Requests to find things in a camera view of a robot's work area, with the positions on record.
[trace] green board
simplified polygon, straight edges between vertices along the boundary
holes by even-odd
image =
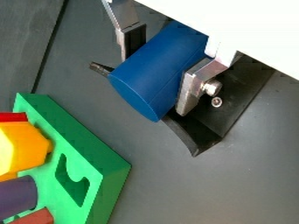
[[[18,173],[30,175],[36,181],[34,210],[48,207],[54,224],[108,223],[129,163],[49,96],[17,94],[13,112],[26,113],[29,122],[53,144],[45,164]],[[18,214],[20,217],[34,210]]]

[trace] blue cylinder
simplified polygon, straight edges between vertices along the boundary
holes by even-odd
[[[174,105],[182,72],[205,57],[208,37],[172,21],[109,74],[113,88],[157,122]]]

